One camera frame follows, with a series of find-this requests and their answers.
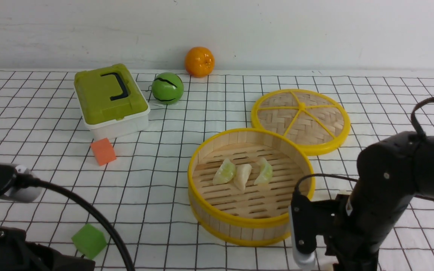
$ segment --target white plastic container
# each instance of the white plastic container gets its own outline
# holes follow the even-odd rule
[[[95,140],[104,139],[105,137],[108,139],[115,139],[116,137],[122,137],[127,134],[133,134],[134,132],[145,130],[148,127],[149,113],[150,106],[142,113],[126,116],[122,120],[109,120],[97,125],[87,124],[85,118],[83,118],[83,121],[86,128],[92,131]]]
[[[74,91],[85,126],[95,140],[114,139],[148,127],[148,104],[123,64],[75,75]]]

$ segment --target yellow spoke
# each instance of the yellow spoke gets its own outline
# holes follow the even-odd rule
[[[315,116],[313,116],[311,113],[309,113],[307,110],[303,110],[304,111],[304,113],[306,113],[306,114],[308,114],[311,118],[313,118],[319,125],[321,125],[322,126],[322,128],[324,128],[324,130],[326,130],[326,132],[328,133],[328,134],[330,134],[331,135],[331,137],[333,137],[333,139],[335,139],[336,138],[336,136],[320,121],[320,120],[318,120]]]
[[[308,106],[306,108],[336,108],[334,105]]]
[[[295,109],[295,110],[299,110],[299,107],[261,107],[258,110],[273,110],[273,109]]]
[[[298,97],[294,94],[293,91],[291,91],[291,94],[294,96],[294,98],[296,99],[296,102],[299,104],[299,99],[298,99]]]
[[[298,113],[294,116],[294,118],[291,120],[291,123],[289,124],[289,126],[287,127],[286,131],[284,132],[284,134],[282,135],[283,137],[286,136],[286,134],[288,134],[289,130],[291,130],[291,127],[294,125],[294,122],[298,119],[299,113],[301,113],[302,110],[299,110]]]

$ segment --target green lid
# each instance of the green lid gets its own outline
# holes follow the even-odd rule
[[[107,246],[105,235],[91,224],[83,226],[83,228],[71,237],[71,240],[76,249],[91,260]]]
[[[123,64],[75,75],[75,91],[89,125],[142,113],[148,104]]]

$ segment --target white wall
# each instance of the white wall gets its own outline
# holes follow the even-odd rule
[[[0,67],[434,69],[434,0],[0,0]]]

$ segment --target bamboo steamer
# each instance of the bamboo steamer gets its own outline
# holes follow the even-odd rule
[[[306,155],[336,150],[351,130],[344,108],[314,91],[284,89],[262,96],[252,108],[252,127],[280,134]]]
[[[272,165],[273,177],[265,186],[253,185],[264,157]],[[212,185],[212,179],[229,158],[235,165],[248,163],[252,172],[241,192],[231,180]],[[216,237],[236,245],[260,247],[290,236],[288,206],[298,179],[312,174],[306,155],[289,139],[273,132],[241,128],[207,139],[188,164],[188,197],[195,218]],[[315,180],[300,185],[312,198]]]

